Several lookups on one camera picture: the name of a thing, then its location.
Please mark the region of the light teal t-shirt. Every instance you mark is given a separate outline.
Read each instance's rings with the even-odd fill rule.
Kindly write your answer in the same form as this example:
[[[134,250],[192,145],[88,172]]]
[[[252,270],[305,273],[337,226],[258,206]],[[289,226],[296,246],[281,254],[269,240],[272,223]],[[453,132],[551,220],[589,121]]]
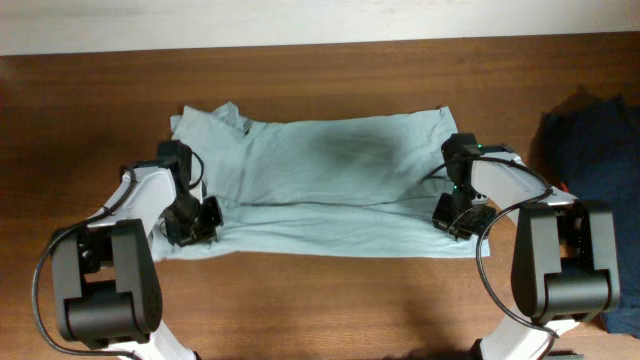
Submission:
[[[334,121],[266,123],[233,103],[171,119],[197,159],[193,175],[220,205],[210,242],[171,244],[155,228],[155,260],[234,252],[364,258],[471,258],[487,243],[438,230],[432,214],[452,186],[430,178],[456,132],[448,108]]]

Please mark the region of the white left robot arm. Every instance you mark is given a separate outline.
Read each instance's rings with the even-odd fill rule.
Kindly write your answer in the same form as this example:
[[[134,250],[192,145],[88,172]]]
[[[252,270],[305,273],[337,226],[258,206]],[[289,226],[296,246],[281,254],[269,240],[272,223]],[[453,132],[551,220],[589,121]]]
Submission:
[[[217,202],[191,182],[191,161],[171,156],[124,168],[92,217],[59,231],[52,260],[60,335],[81,356],[195,359],[162,320],[163,300],[148,238],[158,221],[184,247],[208,242],[222,223]]]

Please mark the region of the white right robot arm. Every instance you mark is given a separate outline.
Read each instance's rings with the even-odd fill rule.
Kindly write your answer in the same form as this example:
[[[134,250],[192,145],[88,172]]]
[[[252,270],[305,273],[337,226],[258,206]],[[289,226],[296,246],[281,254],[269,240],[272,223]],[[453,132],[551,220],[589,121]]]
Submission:
[[[433,225],[455,239],[475,241],[481,282],[505,315],[490,335],[475,341],[469,358],[554,358],[562,334],[619,304],[611,209],[551,185],[506,145],[483,146],[471,134],[454,134],[441,153],[440,167],[453,188],[441,195]],[[491,228],[504,218],[516,226],[513,307],[491,287],[482,260]]]

